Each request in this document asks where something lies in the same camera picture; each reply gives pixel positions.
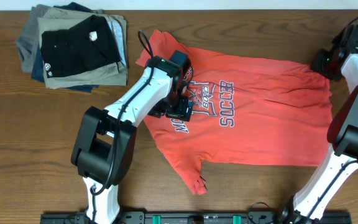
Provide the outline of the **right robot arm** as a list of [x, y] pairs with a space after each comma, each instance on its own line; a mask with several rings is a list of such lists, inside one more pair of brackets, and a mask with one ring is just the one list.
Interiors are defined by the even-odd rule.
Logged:
[[350, 95], [332, 120], [327, 153], [306, 185], [278, 214], [276, 223], [351, 223], [349, 212], [326, 211], [341, 185], [358, 169], [358, 47], [339, 69]]

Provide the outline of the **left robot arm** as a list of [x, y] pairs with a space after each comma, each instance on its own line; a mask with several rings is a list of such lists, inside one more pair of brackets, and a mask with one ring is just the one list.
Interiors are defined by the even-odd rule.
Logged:
[[120, 206], [118, 185], [130, 168], [137, 128], [146, 116], [189, 121], [193, 102], [183, 93], [191, 68], [187, 54], [148, 59], [139, 81], [104, 109], [89, 107], [81, 121], [71, 163], [88, 191], [85, 216], [90, 223], [114, 223]]

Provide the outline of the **red soccer t-shirt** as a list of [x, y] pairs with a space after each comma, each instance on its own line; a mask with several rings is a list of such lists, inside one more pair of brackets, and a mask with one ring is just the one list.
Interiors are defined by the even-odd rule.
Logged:
[[144, 119], [157, 148], [191, 193], [205, 194], [204, 161], [262, 166], [317, 166], [332, 120], [329, 80], [309, 65], [239, 57], [186, 46], [155, 30], [154, 54], [187, 54], [192, 68], [188, 122]]

